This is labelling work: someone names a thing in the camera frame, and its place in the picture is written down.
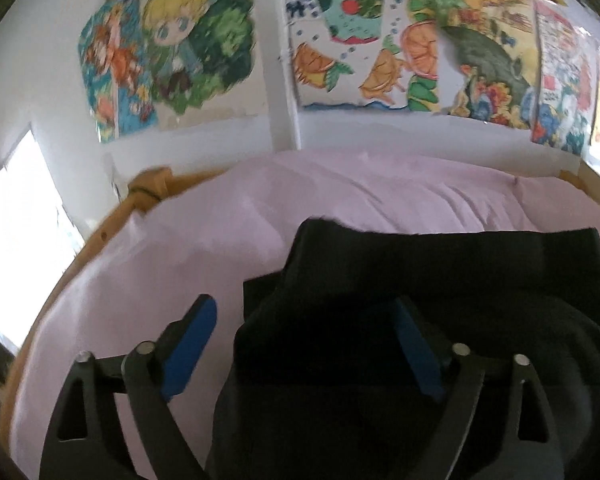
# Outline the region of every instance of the bed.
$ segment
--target bed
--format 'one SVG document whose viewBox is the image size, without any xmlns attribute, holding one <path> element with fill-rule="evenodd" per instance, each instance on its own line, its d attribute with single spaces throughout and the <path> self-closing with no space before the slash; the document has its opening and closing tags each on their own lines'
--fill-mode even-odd
<svg viewBox="0 0 600 480">
<path fill-rule="evenodd" d="M 595 227 L 600 234 L 600 177 L 587 166 L 578 175 L 527 178 L 399 153 L 286 152 L 226 172 L 147 171 L 129 189 L 56 286 L 11 370 L 0 437 L 29 478 L 38 475 L 46 426 L 77 353 L 126 353 L 156 338 L 201 293 L 218 302 L 218 324 L 170 408 L 204 463 L 242 323 L 242 283 L 281 268 L 308 217 L 387 233 Z M 134 465 L 152 478 L 126 398 L 118 409 Z"/>
</svg>

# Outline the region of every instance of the black fabric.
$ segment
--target black fabric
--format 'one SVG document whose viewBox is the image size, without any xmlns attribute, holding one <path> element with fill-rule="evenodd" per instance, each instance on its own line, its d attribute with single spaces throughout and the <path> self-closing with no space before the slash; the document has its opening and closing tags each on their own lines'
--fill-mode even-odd
<svg viewBox="0 0 600 480">
<path fill-rule="evenodd" d="M 219 396 L 213 478 L 399 478 L 443 405 L 421 395 L 391 330 L 393 298 L 478 354 L 529 356 L 568 478 L 600 448 L 600 239 L 360 233 L 312 219 L 282 272 L 245 284 Z"/>
</svg>

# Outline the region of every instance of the blonde hair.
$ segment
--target blonde hair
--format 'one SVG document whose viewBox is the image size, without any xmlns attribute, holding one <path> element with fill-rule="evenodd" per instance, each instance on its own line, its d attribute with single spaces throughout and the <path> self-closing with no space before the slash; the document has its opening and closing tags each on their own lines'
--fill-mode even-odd
<svg viewBox="0 0 600 480">
<path fill-rule="evenodd" d="M 170 22 L 182 15 L 187 7 L 191 18 L 198 18 L 207 0 L 149 0 L 144 8 L 144 27 L 154 28 L 161 21 Z"/>
</svg>

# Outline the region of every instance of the cartoon boy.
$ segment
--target cartoon boy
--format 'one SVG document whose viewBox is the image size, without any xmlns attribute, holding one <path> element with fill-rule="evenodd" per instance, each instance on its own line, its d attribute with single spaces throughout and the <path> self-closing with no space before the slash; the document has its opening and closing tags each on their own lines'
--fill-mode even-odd
<svg viewBox="0 0 600 480">
<path fill-rule="evenodd" d="M 160 95 L 172 99 L 191 88 L 191 79 L 202 70 L 189 41 L 185 41 L 210 0 L 148 0 L 142 27 L 152 53 L 152 73 Z"/>
</svg>

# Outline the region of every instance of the wooden bed frame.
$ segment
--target wooden bed frame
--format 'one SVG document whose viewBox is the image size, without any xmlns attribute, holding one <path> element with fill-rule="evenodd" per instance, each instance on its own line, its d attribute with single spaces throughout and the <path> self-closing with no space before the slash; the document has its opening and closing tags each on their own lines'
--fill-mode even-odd
<svg viewBox="0 0 600 480">
<path fill-rule="evenodd" d="M 60 278 L 58 284 L 54 287 L 54 290 L 40 310 L 38 317 L 29 331 L 29 335 L 27 335 L 19 354 L 16 356 L 7 378 L 3 405 L 0 411 L 0 443 L 5 450 L 9 450 L 13 410 L 36 330 L 64 288 L 91 260 L 100 254 L 100 251 L 108 241 L 124 227 L 133 211 L 139 211 L 144 214 L 162 200 L 179 195 L 187 189 L 197 186 L 205 180 L 218 176 L 225 171 L 204 171 L 184 176 L 173 176 L 169 168 L 158 168 L 142 172 L 129 184 L 129 196 L 120 203 L 91 235 L 80 253 L 75 257 L 73 263 L 64 272 L 64 275 Z M 559 177 L 581 189 L 600 204 L 600 176 L 584 161 L 581 162 L 577 175 L 563 171 Z"/>
</svg>

